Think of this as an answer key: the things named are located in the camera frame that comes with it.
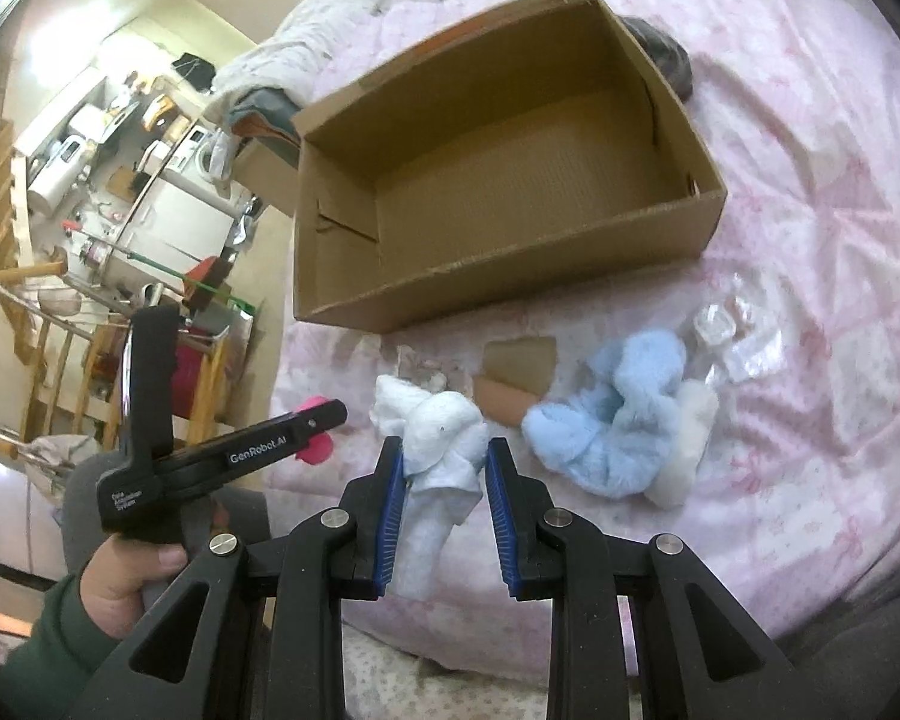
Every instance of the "pink bedsheet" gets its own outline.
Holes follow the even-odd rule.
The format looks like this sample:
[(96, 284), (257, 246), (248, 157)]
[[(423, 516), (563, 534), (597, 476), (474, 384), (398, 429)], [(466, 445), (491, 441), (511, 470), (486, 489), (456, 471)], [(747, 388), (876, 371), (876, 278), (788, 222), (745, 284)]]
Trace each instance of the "pink bedsheet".
[[(317, 80), (327, 93), (454, 20), (501, 0), (400, 4)], [(333, 505), (369, 473), (379, 442), (367, 408), (394, 344), (470, 372), (490, 338), (551, 334), (551, 395), (609, 336), (677, 326), (739, 272), (784, 327), (786, 368), (726, 389), (685, 507), (610, 502), (549, 474), (514, 432), (523, 473), (607, 533), (682, 536), (772, 635), (900, 564), (900, 45), (839, 0), (607, 0), (687, 48), (690, 115), (730, 199), (706, 255), (682, 269), (617, 277), (413, 328), (393, 337), (290, 321), (271, 410), (312, 394), (353, 418), (325, 466), (269, 471), (272, 525)], [(549, 608), (516, 604), (500, 580), (484, 502), (457, 528), (428, 603), (394, 595), (346, 619), (451, 668), (542, 680)]]

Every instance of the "blue plush fabric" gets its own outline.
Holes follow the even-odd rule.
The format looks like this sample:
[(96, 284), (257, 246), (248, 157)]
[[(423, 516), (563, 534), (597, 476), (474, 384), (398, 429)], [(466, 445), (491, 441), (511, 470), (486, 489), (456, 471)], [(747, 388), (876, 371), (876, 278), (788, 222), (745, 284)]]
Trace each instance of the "blue plush fabric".
[(594, 386), (531, 408), (523, 435), (549, 470), (590, 493), (642, 493), (677, 440), (674, 396), (685, 365), (686, 348), (669, 330), (609, 341), (587, 360)]

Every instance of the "hand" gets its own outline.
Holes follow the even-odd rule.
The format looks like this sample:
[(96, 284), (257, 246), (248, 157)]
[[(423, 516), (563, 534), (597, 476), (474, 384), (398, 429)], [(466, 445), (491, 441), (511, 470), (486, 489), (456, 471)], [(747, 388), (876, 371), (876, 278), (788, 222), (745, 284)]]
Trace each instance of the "hand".
[[(226, 529), (226, 509), (214, 507), (213, 532)], [(179, 544), (151, 544), (111, 536), (94, 553), (80, 577), (80, 600), (93, 623), (122, 640), (144, 614), (140, 589), (147, 581), (168, 580), (187, 565)]]

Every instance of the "cardboard piece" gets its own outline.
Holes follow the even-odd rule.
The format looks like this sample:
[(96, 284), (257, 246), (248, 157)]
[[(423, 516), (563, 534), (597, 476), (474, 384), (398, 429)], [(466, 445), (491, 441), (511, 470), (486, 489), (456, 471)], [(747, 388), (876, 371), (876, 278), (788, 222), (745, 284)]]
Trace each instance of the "cardboard piece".
[(282, 214), (292, 217), (296, 212), (299, 193), (296, 168), (259, 141), (251, 141), (237, 154), (230, 177)]
[(485, 376), (474, 376), (473, 402), (485, 418), (505, 427), (518, 428), (540, 398), (515, 386), (501, 384)]
[(525, 336), (484, 346), (484, 375), (538, 397), (547, 394), (557, 369), (557, 339)]
[(600, 0), (517, 0), (301, 111), (293, 306), (385, 333), (698, 256), (727, 190)]

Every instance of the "finger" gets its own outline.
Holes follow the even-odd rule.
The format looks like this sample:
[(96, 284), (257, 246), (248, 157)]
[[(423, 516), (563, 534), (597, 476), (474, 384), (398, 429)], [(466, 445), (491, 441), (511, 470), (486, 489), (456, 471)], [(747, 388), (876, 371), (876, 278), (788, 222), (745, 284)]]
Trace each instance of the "finger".
[(179, 544), (111, 536), (87, 565), (84, 580), (91, 581), (90, 589), (101, 598), (116, 600), (139, 591), (145, 581), (175, 576), (186, 565), (187, 553)]

